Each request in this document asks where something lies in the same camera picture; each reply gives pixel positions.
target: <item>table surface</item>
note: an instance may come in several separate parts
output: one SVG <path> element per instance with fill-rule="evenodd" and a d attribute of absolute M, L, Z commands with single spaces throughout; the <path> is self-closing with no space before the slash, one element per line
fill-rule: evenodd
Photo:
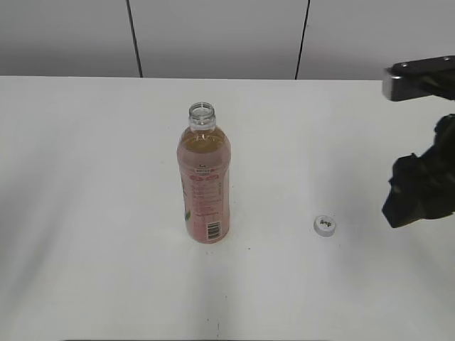
<path fill-rule="evenodd" d="M 198 101 L 232 144 L 213 245 L 176 162 Z M 455 218 L 381 213 L 452 109 L 376 81 L 0 77 L 0 340 L 453 340 Z"/>

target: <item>bottle label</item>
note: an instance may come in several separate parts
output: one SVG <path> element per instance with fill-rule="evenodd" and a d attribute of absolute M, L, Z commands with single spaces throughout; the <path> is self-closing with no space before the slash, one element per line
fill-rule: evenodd
<path fill-rule="evenodd" d="M 185 221 L 189 234 L 207 243 L 223 237 L 229 228 L 229 172 L 199 165 L 181 168 Z"/>

